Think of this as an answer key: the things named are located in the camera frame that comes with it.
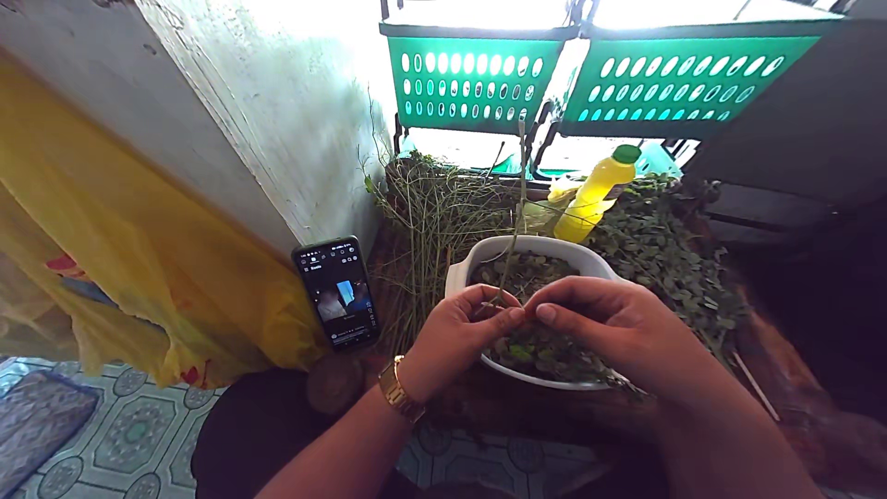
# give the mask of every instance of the smartphone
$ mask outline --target smartphone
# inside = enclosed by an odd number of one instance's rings
[[[357,237],[294,249],[292,258],[334,352],[379,339],[381,327]]]

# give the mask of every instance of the dark cloth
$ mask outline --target dark cloth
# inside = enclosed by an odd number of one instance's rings
[[[272,369],[243,376],[226,390],[200,428],[191,459],[198,499],[246,499],[335,423],[305,396],[308,376]],[[412,499],[419,489],[393,471],[380,497]]]

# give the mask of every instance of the wooden stick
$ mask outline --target wooden stick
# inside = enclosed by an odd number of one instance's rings
[[[749,368],[745,367],[745,362],[742,361],[742,357],[739,356],[738,352],[733,352],[733,358],[736,359],[736,363],[739,364],[739,367],[742,369],[742,372],[745,373],[745,377],[749,379],[752,388],[755,389],[757,396],[764,402],[764,407],[767,409],[767,412],[770,413],[770,416],[773,417],[774,420],[781,421],[779,415],[776,414],[776,409],[773,408],[773,405],[770,404],[770,400],[767,399],[766,395],[764,395],[764,391],[761,390],[761,387],[755,381],[755,377],[751,375],[749,372]]]

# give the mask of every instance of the person's right hand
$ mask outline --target person's right hand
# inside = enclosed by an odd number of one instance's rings
[[[528,318],[535,316],[577,338],[611,368],[660,398],[706,397],[717,391],[705,390],[711,382],[733,384],[693,331],[638,284],[565,277],[537,291],[524,309]]]

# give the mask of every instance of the green bottle cap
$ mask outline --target green bottle cap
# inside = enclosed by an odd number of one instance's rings
[[[625,164],[634,164],[640,158],[640,148],[631,144],[622,144],[613,151],[613,159]]]

